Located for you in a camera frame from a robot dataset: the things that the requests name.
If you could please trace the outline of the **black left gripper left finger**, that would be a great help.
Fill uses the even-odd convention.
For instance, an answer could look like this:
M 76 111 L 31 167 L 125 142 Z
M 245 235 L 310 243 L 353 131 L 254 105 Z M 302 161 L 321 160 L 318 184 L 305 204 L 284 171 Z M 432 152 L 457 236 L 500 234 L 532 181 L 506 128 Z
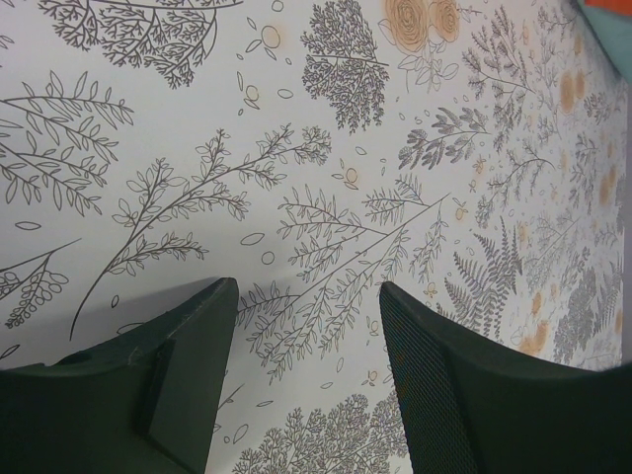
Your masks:
M 1 374 L 5 473 L 201 473 L 238 305 L 223 277 L 53 365 Z

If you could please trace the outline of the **orange t shirt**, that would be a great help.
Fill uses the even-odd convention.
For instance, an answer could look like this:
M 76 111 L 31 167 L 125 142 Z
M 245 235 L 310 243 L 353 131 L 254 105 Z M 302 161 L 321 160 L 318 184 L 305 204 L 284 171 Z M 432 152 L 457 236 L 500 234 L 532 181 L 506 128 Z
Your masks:
M 632 16 L 632 0 L 586 0 L 585 4 L 619 16 Z

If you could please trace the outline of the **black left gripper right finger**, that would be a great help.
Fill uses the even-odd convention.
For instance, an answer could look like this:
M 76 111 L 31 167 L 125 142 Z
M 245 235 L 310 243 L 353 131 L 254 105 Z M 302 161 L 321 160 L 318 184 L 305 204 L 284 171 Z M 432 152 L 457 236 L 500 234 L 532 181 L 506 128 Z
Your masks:
M 627 473 L 631 368 L 590 371 L 509 349 L 392 282 L 379 306 L 417 473 Z

